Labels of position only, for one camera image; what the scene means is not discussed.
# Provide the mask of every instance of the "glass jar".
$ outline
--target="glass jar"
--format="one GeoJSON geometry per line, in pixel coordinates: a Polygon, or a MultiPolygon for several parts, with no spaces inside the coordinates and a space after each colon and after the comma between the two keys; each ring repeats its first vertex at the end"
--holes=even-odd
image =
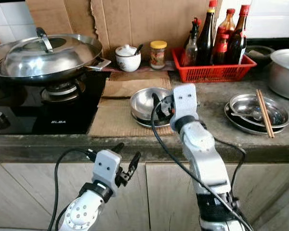
{"type": "Polygon", "coordinates": [[[167,42],[165,41],[152,41],[151,46],[151,55],[150,55],[150,66],[159,70],[165,66],[165,51],[167,47],[167,42]]]}

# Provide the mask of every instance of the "spoon in jar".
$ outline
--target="spoon in jar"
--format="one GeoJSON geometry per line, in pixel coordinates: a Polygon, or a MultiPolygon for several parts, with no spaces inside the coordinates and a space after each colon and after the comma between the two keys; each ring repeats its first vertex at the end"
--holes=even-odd
{"type": "Polygon", "coordinates": [[[134,54],[134,55],[137,55],[143,46],[144,46],[143,44],[140,44],[140,45],[138,46],[137,50],[135,51],[135,54],[134,54]]]}
{"type": "Polygon", "coordinates": [[[252,112],[250,114],[232,112],[231,115],[232,116],[253,117],[257,121],[262,120],[262,113],[261,112],[257,112],[257,111],[254,111],[254,112],[252,112]]]}

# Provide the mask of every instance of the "kitchen counter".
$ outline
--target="kitchen counter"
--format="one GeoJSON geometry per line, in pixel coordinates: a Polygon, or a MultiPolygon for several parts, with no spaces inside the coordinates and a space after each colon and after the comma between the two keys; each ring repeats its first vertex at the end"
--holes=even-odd
{"type": "MultiPolygon", "coordinates": [[[[181,84],[178,72],[169,72],[172,86],[181,84]]],[[[282,104],[289,113],[289,100],[267,86],[267,69],[250,71],[241,82],[197,83],[198,115],[208,130],[223,141],[241,145],[248,153],[247,162],[271,163],[289,162],[289,125],[274,139],[266,135],[256,136],[235,128],[224,115],[224,106],[236,94],[255,94],[261,89],[264,96],[282,104]]],[[[182,145],[178,135],[164,136],[164,142],[179,159],[182,145]]],[[[61,153],[69,148],[91,148],[100,150],[111,148],[124,142],[123,161],[130,161],[137,151],[141,151],[141,161],[171,161],[163,152],[155,137],[92,138],[87,135],[0,135],[0,162],[13,163],[53,163],[61,153]]],[[[240,154],[232,147],[216,143],[216,149],[225,162],[237,162],[240,154]]],[[[67,155],[63,162],[84,162],[83,154],[67,155]]]]}

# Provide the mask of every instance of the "chopsticks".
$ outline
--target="chopsticks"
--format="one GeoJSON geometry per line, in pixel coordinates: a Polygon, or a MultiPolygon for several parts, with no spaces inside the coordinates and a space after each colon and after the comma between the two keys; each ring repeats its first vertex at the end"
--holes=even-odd
{"type": "Polygon", "coordinates": [[[275,136],[274,136],[274,133],[273,133],[271,121],[270,121],[268,112],[266,110],[266,106],[265,106],[265,103],[264,103],[264,99],[263,99],[261,90],[257,89],[256,90],[256,94],[257,94],[258,102],[259,102],[259,105],[260,105],[260,108],[261,108],[261,112],[262,112],[262,116],[263,116],[263,120],[264,120],[264,124],[265,124],[266,131],[268,133],[268,136],[270,138],[274,138],[275,136]]]}

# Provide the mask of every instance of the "tiled wall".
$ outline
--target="tiled wall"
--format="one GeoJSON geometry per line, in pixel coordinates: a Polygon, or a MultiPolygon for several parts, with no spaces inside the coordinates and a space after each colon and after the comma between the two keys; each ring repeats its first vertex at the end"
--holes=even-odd
{"type": "Polygon", "coordinates": [[[223,0],[216,25],[225,19],[228,8],[235,8],[237,23],[243,4],[250,4],[246,22],[248,38],[289,38],[289,0],[223,0]]]}
{"type": "Polygon", "coordinates": [[[0,0],[1,43],[35,36],[35,25],[25,1],[0,0]]]}
{"type": "MultiPolygon", "coordinates": [[[[218,26],[227,8],[235,8],[237,23],[241,4],[251,4],[247,21],[248,38],[288,38],[289,0],[223,0],[218,26]]],[[[35,26],[25,1],[0,0],[0,41],[35,37],[35,26]]]]}

